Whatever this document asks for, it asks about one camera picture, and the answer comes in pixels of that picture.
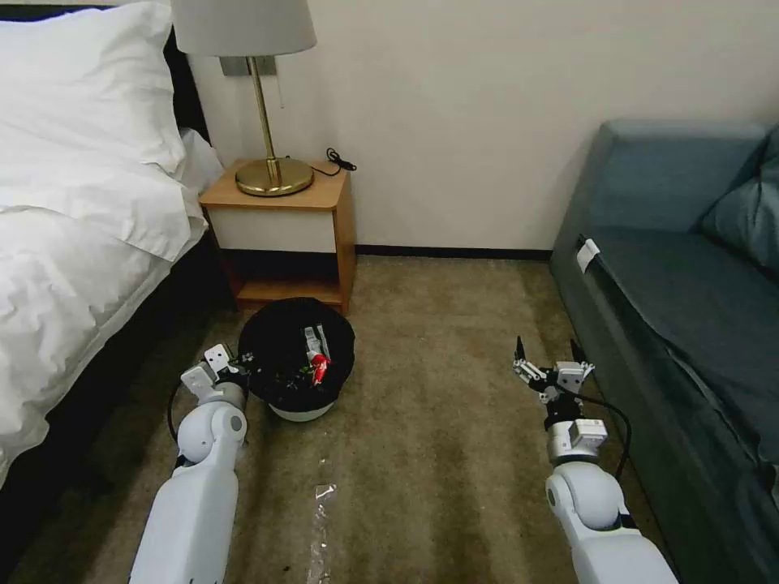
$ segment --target nightstand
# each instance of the nightstand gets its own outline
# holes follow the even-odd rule
[[[346,314],[355,277],[351,180],[314,173],[304,191],[282,197],[249,196],[228,168],[201,197],[239,308],[312,296]],[[335,171],[327,162],[317,168]]]

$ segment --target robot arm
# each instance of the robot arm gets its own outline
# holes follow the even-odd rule
[[[228,356],[216,361],[218,371],[209,365],[212,352]],[[228,364],[224,346],[207,351],[206,360],[182,375],[199,398],[179,427],[179,459],[185,463],[154,498],[130,584],[211,584],[224,578],[238,501],[235,459],[247,430],[245,392],[233,381],[241,371]]]
[[[596,464],[608,433],[601,420],[582,416],[576,399],[593,369],[583,360],[536,367],[517,339],[514,371],[546,405],[555,466],[546,496],[568,539],[579,584],[678,584],[654,543],[636,529],[618,481]]]

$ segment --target black trash bag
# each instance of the black trash bag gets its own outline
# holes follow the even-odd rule
[[[306,328],[320,341],[324,333],[329,352],[330,363],[317,385],[308,361]],[[289,298],[270,303],[249,319],[238,351],[252,354],[246,363],[252,393],[279,410],[307,412],[338,398],[355,364],[355,333],[348,320],[315,298]]]

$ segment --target blue couch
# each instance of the blue couch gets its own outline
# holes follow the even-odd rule
[[[751,123],[606,123],[552,255],[684,584],[779,582],[779,283],[699,231],[758,172],[767,137]],[[600,248],[585,272],[584,238]]]

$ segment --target floor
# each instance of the floor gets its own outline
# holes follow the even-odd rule
[[[216,314],[202,347],[234,344],[247,317]],[[355,369],[325,417],[297,425],[248,404],[226,582],[576,582],[544,501],[544,409],[511,371],[517,333],[536,363],[570,357],[547,265],[362,256],[348,317]],[[127,581],[175,459],[160,363],[90,454],[108,486],[66,493],[13,584]],[[613,432],[605,467],[619,449]],[[631,468],[623,485],[662,546]]]

